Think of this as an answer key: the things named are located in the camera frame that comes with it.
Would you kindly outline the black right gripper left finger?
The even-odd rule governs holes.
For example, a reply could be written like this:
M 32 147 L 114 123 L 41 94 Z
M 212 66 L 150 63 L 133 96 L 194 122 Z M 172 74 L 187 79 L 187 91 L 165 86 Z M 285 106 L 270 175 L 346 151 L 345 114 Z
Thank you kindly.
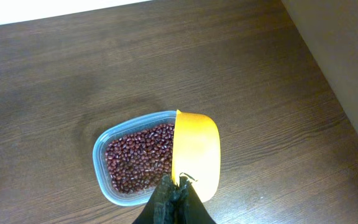
M 168 175 L 162 177 L 152 196 L 133 224 L 173 224 L 175 206 L 172 202 L 175 185 Z

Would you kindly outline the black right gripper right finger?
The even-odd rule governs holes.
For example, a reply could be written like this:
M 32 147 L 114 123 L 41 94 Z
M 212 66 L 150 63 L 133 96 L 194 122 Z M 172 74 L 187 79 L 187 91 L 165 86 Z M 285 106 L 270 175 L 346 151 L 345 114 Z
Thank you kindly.
M 177 200 L 175 221 L 180 224 L 216 224 L 199 199 L 190 180 L 180 177 L 180 197 Z

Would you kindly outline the small yellow scoop bowl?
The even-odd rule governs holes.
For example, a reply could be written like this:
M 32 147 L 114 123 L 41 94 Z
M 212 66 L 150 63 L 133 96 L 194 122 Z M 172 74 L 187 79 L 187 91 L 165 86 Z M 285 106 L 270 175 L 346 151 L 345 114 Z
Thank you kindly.
M 221 144 L 216 123 L 203 114 L 177 111 L 173 136 L 172 180 L 187 176 L 202 202 L 216 193 L 221 170 Z

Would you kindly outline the red beans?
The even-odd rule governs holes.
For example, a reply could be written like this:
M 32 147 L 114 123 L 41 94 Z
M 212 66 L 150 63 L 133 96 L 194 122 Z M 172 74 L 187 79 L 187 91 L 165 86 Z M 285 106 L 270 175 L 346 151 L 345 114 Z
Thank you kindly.
M 111 141 L 104 157 L 113 189 L 133 194 L 170 175 L 174 130 L 174 124 L 163 123 Z

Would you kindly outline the clear plastic container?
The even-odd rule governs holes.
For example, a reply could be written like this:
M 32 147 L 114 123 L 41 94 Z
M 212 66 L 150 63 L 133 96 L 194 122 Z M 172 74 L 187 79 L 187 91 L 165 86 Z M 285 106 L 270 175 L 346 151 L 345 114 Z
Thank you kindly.
M 109 128 L 96 140 L 96 178 L 110 202 L 131 207 L 149 201 L 171 171 L 176 116 L 176 111 L 143 115 Z

